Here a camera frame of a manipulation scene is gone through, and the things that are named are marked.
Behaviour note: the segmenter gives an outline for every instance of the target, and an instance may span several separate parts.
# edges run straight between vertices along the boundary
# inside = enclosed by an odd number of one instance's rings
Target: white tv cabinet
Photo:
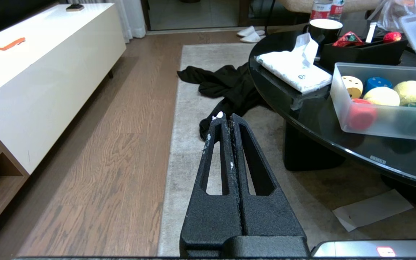
[[[113,4],[67,7],[0,32],[0,214],[126,48]]]

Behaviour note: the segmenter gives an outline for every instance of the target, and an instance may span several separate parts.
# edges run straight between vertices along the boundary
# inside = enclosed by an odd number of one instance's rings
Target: tissue
[[[309,33],[299,35],[293,51],[270,52],[256,61],[275,76],[305,94],[327,86],[332,76],[314,65],[319,45]]]

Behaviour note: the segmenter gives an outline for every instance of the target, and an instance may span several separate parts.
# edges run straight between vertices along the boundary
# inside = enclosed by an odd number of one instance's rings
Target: red ball
[[[352,99],[354,103],[369,104],[371,103],[364,99]],[[365,130],[369,128],[377,119],[377,111],[371,106],[359,106],[351,104],[350,113],[348,117],[348,126],[354,130]]]
[[[392,42],[400,41],[401,39],[402,39],[401,33],[398,32],[398,31],[393,31],[393,32],[387,33],[383,37],[383,42],[384,43],[392,43]]]

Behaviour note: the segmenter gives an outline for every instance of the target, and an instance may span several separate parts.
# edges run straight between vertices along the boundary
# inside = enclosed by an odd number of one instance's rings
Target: black mug
[[[314,19],[304,26],[303,33],[310,33],[311,38],[320,46],[338,40],[343,24],[330,19]]]

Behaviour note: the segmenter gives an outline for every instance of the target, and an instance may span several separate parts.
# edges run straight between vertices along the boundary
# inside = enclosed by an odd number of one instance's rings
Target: black clothing on floor
[[[200,138],[203,140],[206,139],[211,118],[220,111],[226,113],[227,117],[233,113],[243,116],[257,105],[266,105],[255,88],[248,64],[237,69],[226,65],[215,72],[188,66],[185,70],[178,71],[178,76],[182,81],[200,84],[198,91],[202,95],[210,98],[224,97],[211,114],[200,122]]]

